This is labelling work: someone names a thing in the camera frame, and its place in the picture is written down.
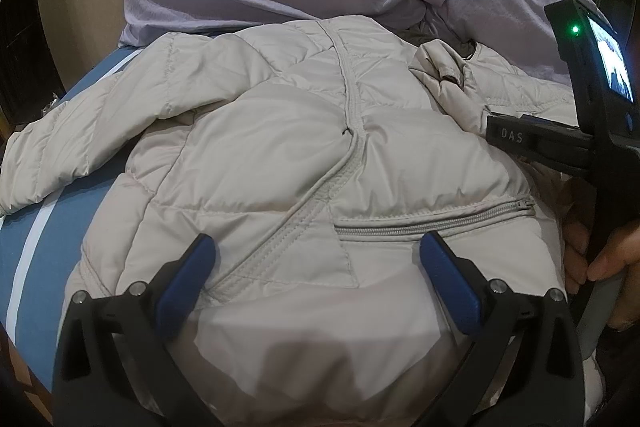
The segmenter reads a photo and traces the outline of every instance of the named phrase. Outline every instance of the white stripe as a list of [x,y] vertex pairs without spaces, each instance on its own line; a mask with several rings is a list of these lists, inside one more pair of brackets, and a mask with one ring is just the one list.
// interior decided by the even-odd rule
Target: white stripe
[[22,298],[22,289],[24,288],[24,281],[27,279],[27,273],[31,266],[31,260],[33,259],[33,253],[38,246],[38,241],[44,230],[44,226],[49,221],[49,216],[53,211],[53,207],[60,197],[62,189],[52,192],[49,196],[44,198],[42,207],[38,211],[31,230],[27,235],[27,240],[22,247],[22,253],[20,255],[20,261],[15,269],[14,285],[11,288],[11,297],[9,298],[9,306],[6,310],[6,333],[15,344],[15,325],[18,322],[18,308],[20,308],[20,299]]
[[116,73],[120,68],[122,68],[126,63],[128,63],[130,60],[133,59],[133,57],[135,57],[136,55],[138,55],[140,52],[143,51],[143,48],[138,49],[138,50],[134,50],[132,51],[129,55],[127,55],[126,57],[124,57],[124,59],[122,61],[120,61],[118,64],[116,64],[113,68],[111,68],[107,73],[105,73],[102,77],[100,77],[98,80],[101,81],[103,78],[108,77],[109,75],[113,75],[114,73]]

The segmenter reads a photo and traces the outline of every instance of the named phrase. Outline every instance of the jacket zipper pocket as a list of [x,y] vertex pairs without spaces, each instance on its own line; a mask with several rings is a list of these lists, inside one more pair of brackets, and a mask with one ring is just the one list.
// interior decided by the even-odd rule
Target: jacket zipper pocket
[[443,237],[466,232],[477,228],[478,225],[489,225],[518,216],[532,216],[536,213],[532,198],[517,200],[496,205],[485,211],[470,216],[453,217],[450,219],[429,219],[415,225],[395,225],[389,227],[335,227],[338,236],[346,238],[357,236],[360,241],[370,237],[373,241],[400,236],[423,235],[437,230]]

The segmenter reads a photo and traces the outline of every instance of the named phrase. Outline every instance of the metal screw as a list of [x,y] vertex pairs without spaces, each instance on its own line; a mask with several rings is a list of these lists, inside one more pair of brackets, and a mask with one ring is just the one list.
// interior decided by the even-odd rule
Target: metal screw
[[146,282],[144,281],[136,281],[131,286],[129,286],[129,293],[131,295],[142,295],[146,290]]
[[78,290],[76,293],[74,293],[71,301],[75,302],[76,304],[82,304],[85,301],[86,297],[87,294],[84,290]]
[[558,290],[558,288],[552,288],[549,290],[549,297],[556,302],[562,302],[564,300],[564,294],[562,290]]
[[505,293],[507,291],[507,283],[502,279],[492,279],[489,283],[489,288],[494,293]]

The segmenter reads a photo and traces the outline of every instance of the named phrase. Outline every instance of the white puffer jacket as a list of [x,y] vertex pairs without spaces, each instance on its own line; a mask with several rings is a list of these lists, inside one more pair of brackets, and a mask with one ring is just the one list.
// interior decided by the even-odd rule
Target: white puffer jacket
[[208,233],[220,263],[171,350],[223,421],[409,423],[461,355],[418,267],[424,232],[515,291],[563,287],[553,177],[485,142],[488,109],[575,123],[569,88],[366,17],[166,35],[12,136],[0,211],[143,133],[67,301],[150,280]]

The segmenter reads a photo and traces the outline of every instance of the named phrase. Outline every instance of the zipper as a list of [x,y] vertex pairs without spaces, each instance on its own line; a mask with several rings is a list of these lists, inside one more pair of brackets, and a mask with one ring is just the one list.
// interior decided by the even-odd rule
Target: zipper
[[517,200],[496,205],[491,209],[471,214],[470,216],[452,217],[450,219],[430,219],[415,225],[395,225],[390,227],[335,227],[338,235],[359,235],[359,236],[384,236],[396,237],[401,235],[423,235],[427,232],[437,230],[438,232],[448,232],[446,235],[453,235],[457,229],[469,229],[485,221],[492,223],[504,221],[511,217],[530,216],[535,214],[534,201],[532,198]]

